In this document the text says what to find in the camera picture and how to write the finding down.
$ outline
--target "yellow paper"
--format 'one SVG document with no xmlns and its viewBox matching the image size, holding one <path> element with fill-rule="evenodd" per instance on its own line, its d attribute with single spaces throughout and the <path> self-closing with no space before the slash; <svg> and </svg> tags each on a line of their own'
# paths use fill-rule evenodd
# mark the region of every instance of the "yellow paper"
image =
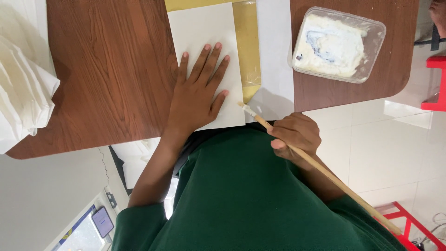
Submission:
<svg viewBox="0 0 446 251">
<path fill-rule="evenodd" d="M 243 102 L 248 103 L 261 85 L 256 2 L 254 0 L 165 0 L 167 12 L 227 2 L 233 3 Z"/>
</svg>

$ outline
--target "black pants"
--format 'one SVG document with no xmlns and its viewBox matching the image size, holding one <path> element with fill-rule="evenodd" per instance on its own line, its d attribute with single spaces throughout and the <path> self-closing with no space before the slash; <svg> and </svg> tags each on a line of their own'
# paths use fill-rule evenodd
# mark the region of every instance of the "black pants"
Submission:
<svg viewBox="0 0 446 251">
<path fill-rule="evenodd" d="M 275 121 L 268 121 L 270 125 L 274 125 Z M 172 177 L 178 178 L 179 174 L 178 171 L 180 171 L 180 168 L 186 163 L 187 157 L 195 151 L 202 143 L 204 143 L 206 140 L 220 134 L 224 133 L 230 130 L 240 129 L 240 128 L 251 128 L 255 129 L 261 132 L 266 133 L 266 129 L 259 123 L 248 123 L 243 126 L 236 126 L 236 127 L 228 127 L 228 128 L 218 128 L 218 129 L 208 129 L 198 132 L 193 132 L 186 140 L 186 143 L 183 146 L 183 149 L 180 152 L 180 155 L 178 157 L 177 162 L 175 163 L 175 166 L 173 168 L 173 174 Z"/>
</svg>

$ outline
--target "hand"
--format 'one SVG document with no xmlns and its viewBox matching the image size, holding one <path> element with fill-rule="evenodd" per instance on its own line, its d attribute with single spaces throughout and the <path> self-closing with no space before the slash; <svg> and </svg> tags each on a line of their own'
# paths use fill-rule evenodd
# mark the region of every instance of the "hand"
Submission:
<svg viewBox="0 0 446 251">
<path fill-rule="evenodd" d="M 189 54 L 183 53 L 166 130 L 173 130 L 176 134 L 187 138 L 196 129 L 217 118 L 229 91 L 220 92 L 214 102 L 212 102 L 212 98 L 223 79 L 230 57 L 228 55 L 224 57 L 210 79 L 220 56 L 222 44 L 216 43 L 212 54 L 207 58 L 211 48 L 212 46 L 209 44 L 204 46 L 188 79 L 186 79 L 186 74 Z"/>
<path fill-rule="evenodd" d="M 287 147 L 287 144 L 302 149 L 311 157 L 316 155 L 316 150 L 321 144 L 318 125 L 302 113 L 292 113 L 276 121 L 274 127 L 269 128 L 267 132 L 279 138 L 271 141 L 274 153 L 295 164 L 299 164 L 303 159 Z"/>
<path fill-rule="evenodd" d="M 446 38 L 446 0 L 433 0 L 429 6 L 430 18 L 441 38 Z"/>
</svg>

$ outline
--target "paintbrush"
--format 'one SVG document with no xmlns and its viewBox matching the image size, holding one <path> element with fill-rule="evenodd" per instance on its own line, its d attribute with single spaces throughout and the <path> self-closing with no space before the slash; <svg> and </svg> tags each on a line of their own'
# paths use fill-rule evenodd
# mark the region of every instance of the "paintbrush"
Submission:
<svg viewBox="0 0 446 251">
<path fill-rule="evenodd" d="M 257 122 L 259 122 L 266 129 L 271 128 L 266 120 L 260 117 L 256 112 L 254 112 L 248 105 L 245 105 L 243 102 L 238 102 L 239 106 L 251 115 Z M 335 175 L 325 169 L 319 162 L 314 160 L 310 155 L 304 152 L 302 149 L 297 148 L 295 146 L 286 144 L 291 150 L 301 156 L 304 160 L 306 160 L 310 165 L 319 170 L 323 175 L 325 175 L 331 182 L 333 182 L 336 186 L 338 186 L 342 191 L 344 191 L 348 196 L 350 196 L 353 200 L 355 200 L 359 205 L 361 205 L 370 215 L 374 216 L 378 221 L 381 222 L 384 226 L 386 226 L 390 231 L 392 231 L 395 235 L 400 235 L 401 230 L 396 227 L 393 223 L 391 223 L 386 217 L 382 216 L 376 209 L 370 206 L 365 200 L 363 200 L 359 195 L 357 195 L 353 190 L 351 190 L 347 185 L 345 185 L 340 179 L 338 179 Z"/>
</svg>

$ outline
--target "white wall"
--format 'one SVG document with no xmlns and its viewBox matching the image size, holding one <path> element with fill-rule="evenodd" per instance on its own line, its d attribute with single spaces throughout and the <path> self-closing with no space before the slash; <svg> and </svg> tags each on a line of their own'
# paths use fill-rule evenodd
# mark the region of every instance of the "white wall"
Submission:
<svg viewBox="0 0 446 251">
<path fill-rule="evenodd" d="M 44 250 L 107 185 L 104 163 L 124 209 L 128 197 L 110 151 L 100 150 L 104 155 L 98 148 L 27 160 L 0 155 L 0 250 Z"/>
</svg>

